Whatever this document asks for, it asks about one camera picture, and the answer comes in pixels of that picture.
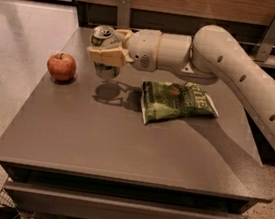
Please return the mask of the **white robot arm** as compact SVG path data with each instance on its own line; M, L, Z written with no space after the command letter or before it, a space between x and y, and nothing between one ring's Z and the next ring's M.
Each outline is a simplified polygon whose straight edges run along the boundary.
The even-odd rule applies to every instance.
M275 150L275 79L220 26L202 27L191 37L101 25L91 30L89 41L87 51L98 72L130 64L140 71L169 71L193 83L223 80Z

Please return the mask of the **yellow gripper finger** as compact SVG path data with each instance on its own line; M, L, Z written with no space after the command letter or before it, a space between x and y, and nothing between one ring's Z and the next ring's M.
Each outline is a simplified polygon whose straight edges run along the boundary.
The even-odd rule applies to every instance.
M103 65L110 65L112 67L122 67L127 63L133 62L133 59L129 56L129 52L119 46L112 49L88 47L87 53L95 63L102 63Z
M127 45L128 40L132 37L133 31L128 29L117 29L115 35L117 40L121 42L124 46Z

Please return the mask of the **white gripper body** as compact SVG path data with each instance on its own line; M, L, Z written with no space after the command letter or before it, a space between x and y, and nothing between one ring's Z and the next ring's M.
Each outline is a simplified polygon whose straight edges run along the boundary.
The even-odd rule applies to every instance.
M158 30L140 30L130 37L127 44L133 68L140 71L156 70L156 57L162 33Z

